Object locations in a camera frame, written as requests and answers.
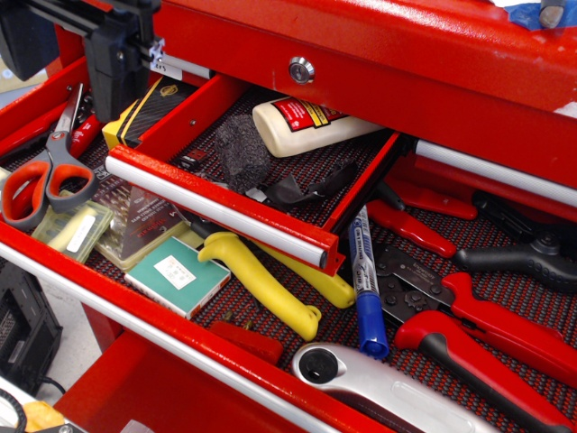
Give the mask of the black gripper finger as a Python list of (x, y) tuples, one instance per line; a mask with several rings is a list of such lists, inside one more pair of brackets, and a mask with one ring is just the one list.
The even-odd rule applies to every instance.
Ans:
[(85, 54), (96, 118), (115, 121), (146, 93), (149, 67), (142, 63), (139, 48), (121, 33), (92, 32), (85, 38)]

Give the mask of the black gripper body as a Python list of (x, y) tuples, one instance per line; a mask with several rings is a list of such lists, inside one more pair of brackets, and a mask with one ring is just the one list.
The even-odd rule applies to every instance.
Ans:
[(161, 39), (153, 30), (159, 1), (108, 1), (108, 8), (88, 1), (3, 1), (1, 56), (21, 80), (55, 60), (59, 25), (82, 37), (93, 81), (119, 79), (155, 65)]

